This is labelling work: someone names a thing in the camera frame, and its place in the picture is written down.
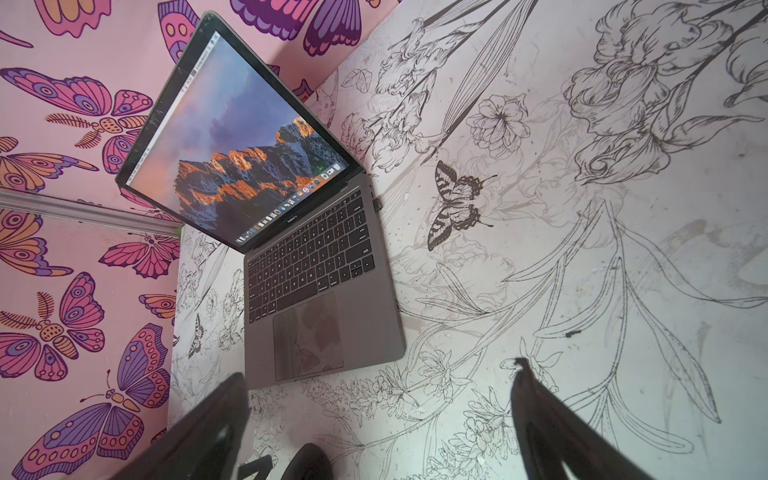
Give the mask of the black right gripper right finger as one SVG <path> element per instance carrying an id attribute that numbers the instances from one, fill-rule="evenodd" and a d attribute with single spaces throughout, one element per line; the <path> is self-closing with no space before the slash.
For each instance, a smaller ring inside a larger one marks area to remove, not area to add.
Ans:
<path id="1" fill-rule="evenodd" d="M 647 479 L 649 475 L 612 447 L 535 377 L 517 358 L 510 400 L 519 452 L 530 479 Z"/>

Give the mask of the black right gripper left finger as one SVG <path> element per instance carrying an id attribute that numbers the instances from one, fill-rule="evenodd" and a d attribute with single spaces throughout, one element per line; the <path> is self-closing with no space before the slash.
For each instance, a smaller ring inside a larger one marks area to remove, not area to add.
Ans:
<path id="1" fill-rule="evenodd" d="M 246 381 L 230 375 L 115 479 L 232 479 L 249 418 Z"/>

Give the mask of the black wireless mouse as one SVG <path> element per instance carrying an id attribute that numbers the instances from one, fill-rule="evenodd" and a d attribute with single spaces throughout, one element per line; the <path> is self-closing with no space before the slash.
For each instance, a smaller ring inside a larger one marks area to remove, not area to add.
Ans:
<path id="1" fill-rule="evenodd" d="M 327 454 L 316 444 L 303 445 L 292 458 L 282 480 L 333 480 L 333 467 Z"/>

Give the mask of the grey laptop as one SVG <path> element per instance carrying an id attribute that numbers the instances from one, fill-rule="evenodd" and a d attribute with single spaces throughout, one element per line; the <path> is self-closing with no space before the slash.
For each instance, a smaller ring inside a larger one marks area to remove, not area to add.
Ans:
<path id="1" fill-rule="evenodd" d="M 250 389 L 404 357 L 364 167 L 218 14 L 203 15 L 116 181 L 243 255 Z"/>

